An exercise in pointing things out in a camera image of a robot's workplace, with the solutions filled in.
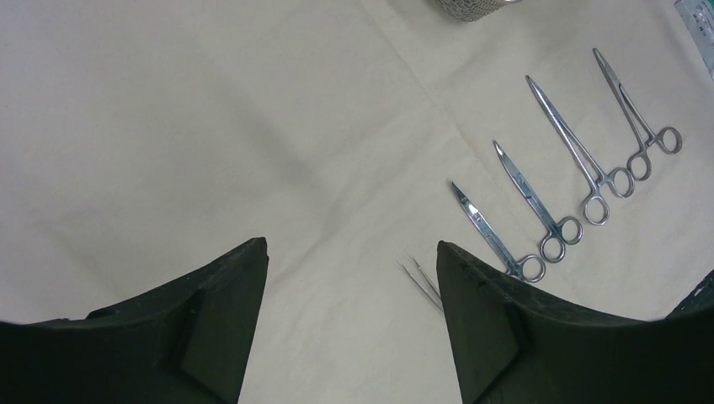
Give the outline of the steel hemostat clamp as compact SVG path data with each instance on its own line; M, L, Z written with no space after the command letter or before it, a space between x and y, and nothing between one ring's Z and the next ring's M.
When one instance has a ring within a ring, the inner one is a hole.
M637 140L638 150L628 157L626 169L634 177L635 181L642 182L648 180L653 171L648 149L656 145L663 153L675 155L682 149L682 135L673 126L664 126L659 131L653 130L643 118L621 80L601 51L594 47L592 52L594 59L598 63L611 92L620 105L621 111Z

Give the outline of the green white sterile packet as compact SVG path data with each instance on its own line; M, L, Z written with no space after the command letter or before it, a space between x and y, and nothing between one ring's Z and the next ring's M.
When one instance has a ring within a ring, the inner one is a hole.
M709 76L713 77L713 1L677 0L674 7L695 42Z

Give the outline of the cream cloth wrap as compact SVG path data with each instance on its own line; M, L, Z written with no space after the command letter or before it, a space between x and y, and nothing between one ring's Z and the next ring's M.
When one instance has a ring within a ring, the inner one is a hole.
M539 287L669 314L713 267L713 81L671 1L522 1L462 24L430 1L4 1L1 318L82 318L265 237L243 403L457 403L444 318L402 266L439 241L499 260L544 230L499 143L555 217L583 175L534 79L605 170L644 119L677 128L633 196Z

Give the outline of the long steel needle holder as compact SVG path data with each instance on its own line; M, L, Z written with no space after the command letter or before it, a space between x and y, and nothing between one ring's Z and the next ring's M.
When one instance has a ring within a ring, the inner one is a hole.
M525 75L525 81L590 188L589 195L581 204L583 218L591 225L603 226L610 218L610 207L601 189L606 186L615 197L629 198L635 190L633 175L625 167L614 167L607 173L570 129L536 81L529 75Z

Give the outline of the straight steel scissors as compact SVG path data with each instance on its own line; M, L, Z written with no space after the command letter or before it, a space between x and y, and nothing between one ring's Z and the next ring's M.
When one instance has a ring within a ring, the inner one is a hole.
M493 140L493 146L498 156L498 160L502 164L505 172L508 174L511 182L518 189L522 198L526 201L535 216L546 229L546 234L541 239L539 244L539 254L548 263L560 263L566 256L567 246L576 245L582 240L583 225L580 220L572 215L566 215L561 220L556 221L538 197L534 189L530 186L524 174L515 166L514 162L501 145L496 140ZM574 237L570 239L567 239L564 236L563 230L568 222L572 222L577 230ZM547 244L553 240L555 240L559 246L559 252L555 256L551 256L546 252Z

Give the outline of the curved steel scissors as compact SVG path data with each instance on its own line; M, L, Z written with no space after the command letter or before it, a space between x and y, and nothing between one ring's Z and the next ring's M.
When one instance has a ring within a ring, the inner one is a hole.
M490 226L482 212L452 180L448 180L450 190L469 221L476 227L482 238L490 246L505 267L505 273L526 283L537 283L546 274L546 263L535 254L527 254L516 259Z

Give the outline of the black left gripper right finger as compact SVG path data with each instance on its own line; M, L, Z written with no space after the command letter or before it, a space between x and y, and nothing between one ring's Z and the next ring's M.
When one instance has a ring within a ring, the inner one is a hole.
M465 403L710 403L713 306L645 322L510 277L451 242L436 270Z

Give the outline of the steel mesh instrument tray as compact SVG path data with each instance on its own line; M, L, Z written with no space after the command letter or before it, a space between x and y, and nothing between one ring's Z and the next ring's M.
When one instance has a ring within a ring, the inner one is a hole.
M447 15L461 22L475 22L520 0L434 0Z

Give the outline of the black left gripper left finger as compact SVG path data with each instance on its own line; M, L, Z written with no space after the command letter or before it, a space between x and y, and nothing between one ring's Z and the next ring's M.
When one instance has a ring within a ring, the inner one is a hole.
M268 266L255 237L82 320L3 322L2 402L237 402Z

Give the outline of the steel tweezers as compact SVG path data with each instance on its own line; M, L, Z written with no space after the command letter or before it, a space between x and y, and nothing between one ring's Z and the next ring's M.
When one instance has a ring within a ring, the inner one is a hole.
M397 266L407 275L422 296L424 296L436 310L444 314L443 302L437 284L429 277L429 274L415 257L411 255L408 257L411 261L411 266L407 266L399 261L397 261Z

